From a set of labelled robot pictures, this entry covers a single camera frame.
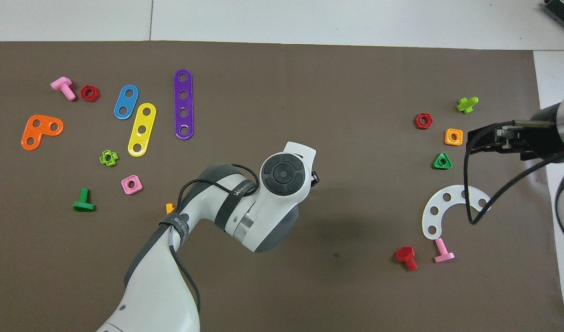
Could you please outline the orange three-hole angle plate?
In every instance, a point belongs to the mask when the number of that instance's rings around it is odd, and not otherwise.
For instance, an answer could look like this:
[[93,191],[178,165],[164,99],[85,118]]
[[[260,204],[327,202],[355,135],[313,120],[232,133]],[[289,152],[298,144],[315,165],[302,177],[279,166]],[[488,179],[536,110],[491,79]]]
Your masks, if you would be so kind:
[[42,137],[57,136],[63,132],[64,123],[61,119],[45,115],[32,115],[25,125],[22,135],[22,148],[31,151],[37,149]]

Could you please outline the yellow three-hole strip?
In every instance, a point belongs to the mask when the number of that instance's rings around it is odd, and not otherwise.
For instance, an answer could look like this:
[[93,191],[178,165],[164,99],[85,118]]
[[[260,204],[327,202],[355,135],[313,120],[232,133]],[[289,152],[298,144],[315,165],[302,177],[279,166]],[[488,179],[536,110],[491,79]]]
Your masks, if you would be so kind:
[[152,103],[138,107],[127,147],[132,157],[142,157],[146,153],[156,115],[157,109]]

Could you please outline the brown table mat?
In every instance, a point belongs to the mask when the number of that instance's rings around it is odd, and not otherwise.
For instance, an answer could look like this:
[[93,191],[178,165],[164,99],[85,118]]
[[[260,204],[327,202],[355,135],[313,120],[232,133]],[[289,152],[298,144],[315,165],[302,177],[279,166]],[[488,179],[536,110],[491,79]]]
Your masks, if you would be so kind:
[[[193,78],[194,134],[174,134],[173,76]],[[50,87],[72,81],[69,101]],[[113,114],[125,85],[132,116]],[[100,96],[84,101],[81,89]],[[457,101],[478,97],[473,111]],[[148,149],[128,142],[156,107]],[[289,235],[253,254],[203,220],[180,259],[200,289],[204,332],[564,332],[544,170],[514,185],[477,225],[443,218],[455,259],[435,263],[422,233],[434,193],[460,184],[474,130],[540,109],[530,51],[201,42],[0,42],[0,332],[92,332],[117,309],[124,275],[187,181],[212,164],[255,172],[288,141],[317,151],[320,183]],[[433,124],[418,130],[425,112]],[[27,151],[32,115],[63,132]],[[116,166],[99,162],[118,154]],[[447,153],[450,170],[432,162]],[[126,195],[136,175],[142,190]],[[81,188],[92,212],[73,210]],[[416,271],[394,256],[410,246]]]

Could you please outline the white curved five-hole plate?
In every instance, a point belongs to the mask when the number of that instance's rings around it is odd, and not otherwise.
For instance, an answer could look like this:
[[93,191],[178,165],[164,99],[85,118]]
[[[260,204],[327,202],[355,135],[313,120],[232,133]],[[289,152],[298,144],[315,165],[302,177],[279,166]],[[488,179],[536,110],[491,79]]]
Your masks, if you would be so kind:
[[[484,208],[481,202],[488,202],[490,197],[476,187],[468,187],[469,203],[471,208],[480,212]],[[464,186],[451,185],[437,191],[431,198],[422,213],[423,235],[429,240],[436,240],[442,235],[442,218],[445,212],[454,205],[465,204]]]

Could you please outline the lime green cross bolt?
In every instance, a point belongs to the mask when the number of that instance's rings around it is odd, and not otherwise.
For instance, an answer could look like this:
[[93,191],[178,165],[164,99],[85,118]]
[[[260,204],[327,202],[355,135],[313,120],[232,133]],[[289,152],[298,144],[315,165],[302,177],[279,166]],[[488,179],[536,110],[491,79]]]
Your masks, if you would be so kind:
[[478,97],[471,97],[470,99],[463,97],[457,101],[457,111],[468,114],[473,111],[473,107],[479,102]]

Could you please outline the dark green plastic bolt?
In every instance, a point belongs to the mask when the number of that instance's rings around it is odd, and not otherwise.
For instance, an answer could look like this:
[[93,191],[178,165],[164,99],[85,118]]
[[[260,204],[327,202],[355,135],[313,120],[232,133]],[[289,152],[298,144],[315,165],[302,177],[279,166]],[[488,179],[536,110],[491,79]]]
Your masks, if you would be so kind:
[[81,188],[79,192],[79,198],[77,201],[73,202],[73,210],[77,212],[92,212],[95,210],[95,205],[88,202],[89,199],[89,189]]

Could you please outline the pink square plastic nut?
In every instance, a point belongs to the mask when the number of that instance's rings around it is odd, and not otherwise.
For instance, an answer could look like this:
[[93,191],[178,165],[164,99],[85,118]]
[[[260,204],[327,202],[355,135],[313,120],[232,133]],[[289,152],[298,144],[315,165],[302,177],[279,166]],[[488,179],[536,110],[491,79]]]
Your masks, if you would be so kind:
[[122,179],[121,186],[126,195],[132,195],[142,190],[142,183],[136,175]]

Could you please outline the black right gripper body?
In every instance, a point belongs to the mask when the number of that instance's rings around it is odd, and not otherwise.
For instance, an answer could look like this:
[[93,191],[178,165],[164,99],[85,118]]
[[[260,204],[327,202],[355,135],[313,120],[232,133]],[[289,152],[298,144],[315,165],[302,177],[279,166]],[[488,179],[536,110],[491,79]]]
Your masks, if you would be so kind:
[[527,152],[521,153],[521,160],[547,159],[564,151],[564,143],[556,128],[558,104],[541,109],[530,120],[549,121],[550,128],[525,128],[522,137],[527,143]]

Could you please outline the red plastic bolt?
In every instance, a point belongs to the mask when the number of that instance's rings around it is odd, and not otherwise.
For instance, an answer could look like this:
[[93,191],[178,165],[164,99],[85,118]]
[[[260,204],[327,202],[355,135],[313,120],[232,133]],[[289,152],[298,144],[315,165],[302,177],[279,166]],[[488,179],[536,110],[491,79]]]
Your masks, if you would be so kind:
[[417,270],[417,263],[415,261],[415,252],[412,247],[404,246],[396,251],[394,254],[398,262],[404,263],[409,271]]

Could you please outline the pink plastic bolt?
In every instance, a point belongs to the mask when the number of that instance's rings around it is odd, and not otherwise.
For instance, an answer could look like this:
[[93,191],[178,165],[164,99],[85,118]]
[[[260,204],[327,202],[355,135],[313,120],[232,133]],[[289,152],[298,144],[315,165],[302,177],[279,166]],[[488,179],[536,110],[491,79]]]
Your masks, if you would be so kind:
[[72,81],[67,77],[59,77],[55,81],[50,83],[50,87],[56,91],[59,91],[66,97],[69,101],[74,101],[77,96],[71,89]]
[[435,239],[435,244],[439,251],[439,255],[434,258],[436,263],[445,262],[455,258],[455,255],[452,252],[448,252],[443,239]]

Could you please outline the black ribbed device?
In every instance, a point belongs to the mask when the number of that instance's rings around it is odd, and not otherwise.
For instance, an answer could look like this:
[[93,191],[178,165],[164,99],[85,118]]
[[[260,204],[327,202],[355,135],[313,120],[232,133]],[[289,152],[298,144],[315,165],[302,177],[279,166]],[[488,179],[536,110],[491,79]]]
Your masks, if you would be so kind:
[[564,0],[544,0],[543,10],[555,21],[564,24]]

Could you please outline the blue two-hole strip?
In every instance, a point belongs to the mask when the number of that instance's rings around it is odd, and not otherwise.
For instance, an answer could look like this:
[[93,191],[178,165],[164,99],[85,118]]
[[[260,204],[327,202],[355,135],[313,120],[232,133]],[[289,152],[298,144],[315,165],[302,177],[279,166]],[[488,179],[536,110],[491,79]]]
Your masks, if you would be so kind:
[[129,119],[136,107],[139,97],[139,90],[132,84],[125,85],[118,93],[117,101],[114,105],[113,114],[119,120]]

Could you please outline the purple four-hole strip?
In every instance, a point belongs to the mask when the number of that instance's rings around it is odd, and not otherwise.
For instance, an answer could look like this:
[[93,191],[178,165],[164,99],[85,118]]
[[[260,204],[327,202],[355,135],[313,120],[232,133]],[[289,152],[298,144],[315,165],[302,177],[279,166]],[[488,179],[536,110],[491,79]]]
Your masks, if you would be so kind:
[[194,134],[193,78],[186,69],[173,76],[174,134],[180,140],[189,140]]

